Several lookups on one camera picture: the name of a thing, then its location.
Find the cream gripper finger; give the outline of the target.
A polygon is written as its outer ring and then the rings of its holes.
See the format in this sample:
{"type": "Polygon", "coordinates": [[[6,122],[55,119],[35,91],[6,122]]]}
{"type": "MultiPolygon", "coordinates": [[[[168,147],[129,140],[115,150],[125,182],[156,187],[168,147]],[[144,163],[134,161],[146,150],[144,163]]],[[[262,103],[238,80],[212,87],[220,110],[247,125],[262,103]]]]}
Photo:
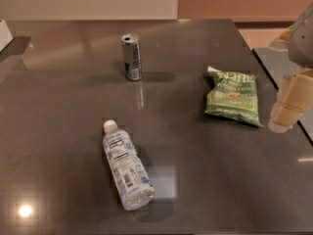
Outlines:
{"type": "Polygon", "coordinates": [[[292,127],[313,106],[313,70],[302,69],[278,92],[271,120],[283,127],[292,127]]]}
{"type": "Polygon", "coordinates": [[[291,30],[291,26],[285,29],[278,37],[270,42],[269,47],[273,50],[287,50],[291,37],[291,30]]]}

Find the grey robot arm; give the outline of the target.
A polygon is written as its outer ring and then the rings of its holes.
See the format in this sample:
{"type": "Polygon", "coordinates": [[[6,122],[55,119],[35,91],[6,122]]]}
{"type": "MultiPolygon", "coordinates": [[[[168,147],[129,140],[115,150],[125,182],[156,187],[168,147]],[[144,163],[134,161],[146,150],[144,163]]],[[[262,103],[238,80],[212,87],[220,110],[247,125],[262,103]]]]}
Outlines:
{"type": "Polygon", "coordinates": [[[278,90],[268,127],[276,133],[291,129],[313,106],[313,3],[294,22],[288,41],[290,60],[300,71],[286,75],[278,90]]]}

